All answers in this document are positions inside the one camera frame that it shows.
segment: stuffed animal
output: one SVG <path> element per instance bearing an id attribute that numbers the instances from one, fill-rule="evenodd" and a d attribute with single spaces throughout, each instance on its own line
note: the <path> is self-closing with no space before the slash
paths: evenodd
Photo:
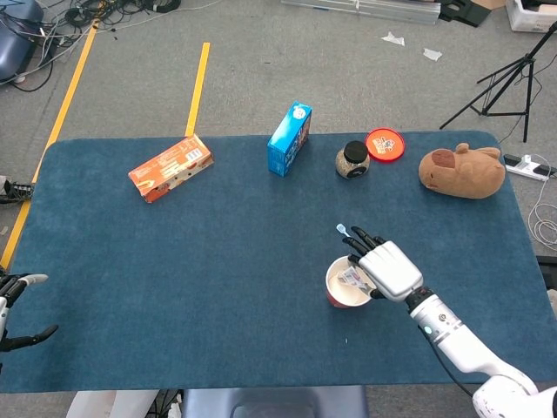
<path id="1" fill-rule="evenodd" d="M 497 192 L 505 179 L 500 150 L 458 144 L 456 151 L 429 152 L 419 163 L 419 180 L 429 190 L 459 198 L 483 199 Z"/>

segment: robotic arm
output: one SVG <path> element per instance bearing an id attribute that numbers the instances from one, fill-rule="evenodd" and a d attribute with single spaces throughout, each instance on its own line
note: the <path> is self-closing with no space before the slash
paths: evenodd
<path id="1" fill-rule="evenodd" d="M 371 237 L 353 226 L 360 237 L 343 242 L 360 256 L 351 255 L 377 286 L 382 297 L 404 301 L 410 317 L 427 338 L 463 373 L 490 376 L 473 395 L 473 405 L 483 418 L 557 418 L 557 387 L 539 393 L 534 382 L 505 363 L 464 325 L 445 303 L 424 287 L 418 268 L 392 241 Z"/>
<path id="2" fill-rule="evenodd" d="M 21 296 L 23 290 L 29 285 L 43 283 L 47 279 L 48 276 L 46 274 L 11 274 L 0 276 L 0 335 L 2 336 L 0 338 L 0 353 L 34 346 L 48 339 L 58 329 L 58 325 L 52 325 L 40 334 L 16 338 L 8 338 L 8 330 L 6 329 L 10 309 L 19 296 Z"/>

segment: jar lid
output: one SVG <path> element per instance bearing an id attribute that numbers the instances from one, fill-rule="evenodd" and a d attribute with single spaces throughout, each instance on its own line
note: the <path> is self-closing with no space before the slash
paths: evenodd
<path id="1" fill-rule="evenodd" d="M 406 145 L 402 136 L 393 129 L 379 128 L 367 134 L 369 155 L 383 163 L 391 163 L 404 154 Z"/>
<path id="2" fill-rule="evenodd" d="M 361 141 L 352 141 L 345 146 L 345 158 L 349 163 L 360 164 L 366 161 L 367 147 Z"/>

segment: orange box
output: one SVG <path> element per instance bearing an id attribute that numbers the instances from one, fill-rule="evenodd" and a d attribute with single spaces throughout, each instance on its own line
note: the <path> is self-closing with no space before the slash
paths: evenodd
<path id="1" fill-rule="evenodd" d="M 212 163 L 211 152 L 193 134 L 131 170 L 128 177 L 147 203 L 152 203 Z"/>

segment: white cable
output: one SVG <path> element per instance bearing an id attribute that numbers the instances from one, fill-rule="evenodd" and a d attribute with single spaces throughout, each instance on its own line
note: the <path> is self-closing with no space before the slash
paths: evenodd
<path id="1" fill-rule="evenodd" d="M 142 21 L 142 22 L 137 22 L 136 24 L 128 24 L 128 25 L 121 26 L 121 27 L 115 28 L 115 29 L 116 29 L 116 30 L 122 30 L 122 29 L 131 28 L 131 27 L 133 27 L 133 26 L 139 26 L 140 24 L 146 24 L 147 22 L 150 22 L 151 20 L 155 20 L 155 19 L 158 19 L 158 18 L 160 18 L 160 17 L 164 17 L 164 16 L 167 16 L 167 15 L 170 15 L 171 13 L 174 13 L 174 12 L 176 12 L 176 11 L 186 11 L 186 10 L 193 11 L 193 10 L 205 9 L 205 8 L 207 8 L 207 7 L 211 7 L 211 6 L 214 6 L 215 4 L 221 3 L 222 1 L 223 1 L 223 0 L 215 0 L 214 2 L 211 2 L 211 3 L 208 3 L 208 4 L 204 4 L 203 6 L 197 6 L 197 7 L 182 7 L 182 8 L 179 8 L 179 9 L 171 10 L 171 11 L 169 11 L 169 12 L 167 12 L 167 13 L 163 13 L 163 14 L 158 15 L 158 16 L 151 17 L 151 18 L 146 19 L 146 20 L 144 20 L 144 21 Z M 63 52 L 57 54 L 55 57 L 51 58 L 50 60 L 48 60 L 47 62 L 45 62 L 43 65 L 40 65 L 40 66 L 38 66 L 37 68 L 35 68 L 35 69 L 31 70 L 31 71 L 26 71 L 26 72 L 23 72 L 23 73 L 21 73 L 21 74 L 17 74 L 17 75 L 14 76 L 13 78 L 10 78 L 9 80 L 6 80 L 6 81 L 0 83 L 0 86 L 5 85 L 5 84 L 8 84 L 8 83 L 10 83 L 10 82 L 16 80 L 17 78 L 28 76 L 28 75 L 32 74 L 33 72 L 35 72 L 35 71 L 39 71 L 39 70 L 41 70 L 42 68 L 44 68 L 46 65 L 50 64 L 52 61 L 54 61 L 54 60 L 60 58 L 62 55 L 67 54 L 67 53 L 70 52 L 70 51 L 73 51 L 73 49 L 76 47 L 76 45 L 79 43 L 79 41 L 81 41 L 81 40 L 84 38 L 84 36 L 87 35 L 87 34 L 89 33 L 89 30 L 91 30 L 91 28 L 93 27 L 94 24 L 98 24 L 98 23 L 97 23 L 97 22 L 94 22 L 92 25 L 88 26 L 87 29 L 84 30 L 83 33 L 81 33 L 81 34 L 79 35 L 79 38 L 76 39 L 76 40 L 74 41 L 74 43 L 73 43 L 71 46 L 69 46 L 66 50 L 64 50 Z M 98 30 L 98 31 L 97 31 L 97 33 L 105 33 L 105 32 L 112 32 L 112 30 Z M 37 35 L 36 33 L 27 33 L 27 32 L 18 32 L 18 33 L 21 33 L 22 35 L 33 36 L 33 37 L 39 36 L 39 35 Z M 50 35 L 49 37 L 68 37 L 68 36 L 67 36 L 67 35 Z"/>
<path id="2" fill-rule="evenodd" d="M 530 233 L 534 236 L 534 239 L 536 241 L 538 241 L 543 246 L 549 248 L 550 250 L 557 252 L 557 221 L 551 219 L 544 219 L 538 213 L 538 209 L 540 209 L 541 207 L 548 207 L 557 212 L 557 206 L 550 205 L 548 203 L 540 203 L 541 197 L 543 195 L 543 191 L 546 187 L 546 184 L 549 183 L 549 178 L 551 177 L 551 165 L 541 155 L 538 154 L 532 154 L 532 155 L 542 159 L 544 163 L 546 163 L 546 165 L 549 167 L 549 170 L 548 170 L 547 178 L 543 182 L 543 186 L 541 187 L 540 196 L 538 197 L 538 200 L 534 204 L 534 207 L 528 214 L 528 229 L 530 230 Z M 535 215 L 535 218 L 537 219 L 534 225 L 532 225 L 532 221 L 531 221 L 532 215 Z M 553 235 L 553 237 L 552 238 L 548 237 L 547 236 L 548 233 L 550 235 Z"/>
<path id="3" fill-rule="evenodd" d="M 140 24 L 146 24 L 147 22 L 150 22 L 151 20 L 155 20 L 155 19 L 159 19 L 160 17 L 168 16 L 168 15 L 170 15 L 171 13 L 174 13 L 174 12 L 176 12 L 176 11 L 201 10 L 201 9 L 205 9 L 205 8 L 207 8 L 207 7 L 214 6 L 215 4 L 221 3 L 222 1 L 223 1 L 223 0 L 215 0 L 214 2 L 211 2 L 211 3 L 208 3 L 208 4 L 204 4 L 203 6 L 198 6 L 198 7 L 181 7 L 181 8 L 179 8 L 179 9 L 171 10 L 171 11 L 169 11 L 169 12 L 167 12 L 167 13 L 162 13 L 162 14 L 160 14 L 160 15 L 157 15 L 157 16 L 154 16 L 154 17 L 150 17 L 149 19 L 145 19 L 145 20 L 143 20 L 143 21 L 141 21 L 141 22 L 137 22 L 136 24 L 127 24 L 127 25 L 125 25 L 125 26 L 120 26 L 120 27 L 117 27 L 117 28 L 114 28 L 114 29 L 116 29 L 116 32 L 118 32 L 119 30 L 122 30 L 122 29 L 128 29 L 128 28 L 132 28 L 132 27 L 134 27 L 134 26 L 139 26 Z M 113 33 L 113 30 L 110 30 L 110 29 L 103 29 L 103 30 L 98 30 L 98 31 L 97 31 L 97 33 L 105 33 L 105 32 L 112 32 L 112 33 Z"/>
<path id="4" fill-rule="evenodd" d="M 40 0 L 35 0 L 41 7 L 43 7 L 43 9 L 46 9 L 48 12 L 50 12 L 50 7 L 47 6 L 46 4 L 42 3 Z M 54 42 L 54 33 L 56 33 L 56 29 L 58 28 L 58 25 L 60 24 L 60 17 L 58 17 L 58 15 L 55 15 L 56 18 L 56 23 L 54 24 L 54 27 L 50 30 L 49 34 L 44 36 L 44 41 L 43 41 L 43 50 L 41 52 L 41 60 L 38 62 L 39 65 L 44 61 L 46 54 L 48 54 L 48 51 L 50 49 L 50 47 L 52 46 L 52 43 Z M 48 43 L 49 46 L 48 48 L 45 48 L 48 40 L 50 39 L 50 42 Z"/>
<path id="5" fill-rule="evenodd" d="M 70 51 L 73 51 L 73 49 L 77 46 L 77 44 L 79 43 L 79 41 L 81 41 L 85 35 L 87 35 L 89 33 L 89 30 L 91 30 L 92 25 L 89 26 L 86 30 L 84 30 L 84 32 L 79 35 L 79 38 L 76 39 L 76 41 L 69 46 L 67 49 L 65 49 L 64 51 L 60 52 L 59 54 L 55 55 L 54 57 L 52 57 L 51 59 L 49 59 L 47 62 L 45 62 L 43 65 L 38 66 L 37 68 L 31 70 L 31 71 L 26 71 L 26 72 L 22 72 L 21 74 L 17 74 L 16 76 L 10 78 L 9 80 L 6 80 L 2 83 L 0 83 L 0 85 L 5 85 L 7 83 L 10 83 L 13 80 L 16 80 L 20 77 L 25 77 L 25 76 L 29 76 L 30 74 L 32 74 L 33 72 L 39 71 L 41 69 L 43 69 L 44 67 L 46 67 L 48 64 L 50 64 L 52 61 L 59 59 L 62 55 L 67 54 Z"/>

